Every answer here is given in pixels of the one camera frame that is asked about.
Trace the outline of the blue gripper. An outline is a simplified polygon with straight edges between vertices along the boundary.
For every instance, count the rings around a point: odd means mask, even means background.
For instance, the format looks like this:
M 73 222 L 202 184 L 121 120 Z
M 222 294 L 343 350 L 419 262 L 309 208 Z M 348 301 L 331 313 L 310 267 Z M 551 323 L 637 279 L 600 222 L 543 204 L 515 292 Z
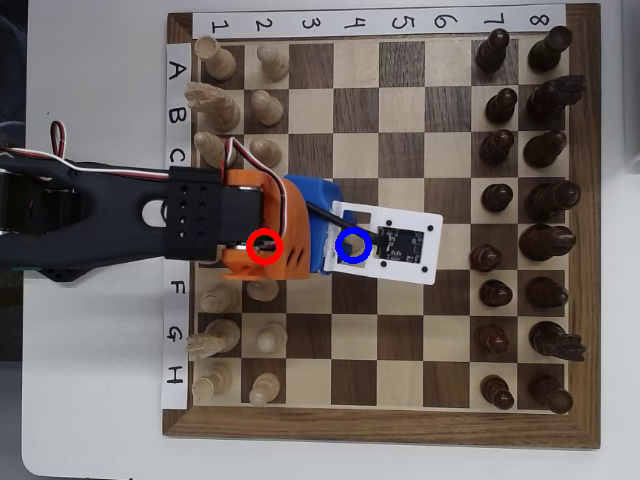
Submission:
M 342 202 L 344 197 L 340 187 L 332 181 L 316 177 L 287 174 L 285 179 L 291 181 L 301 192 L 305 201 L 309 201 L 317 207 L 330 211 L 334 201 Z M 321 273 L 324 271 L 324 244 L 327 238 L 329 222 L 317 215 L 309 214 L 310 227 L 310 272 Z

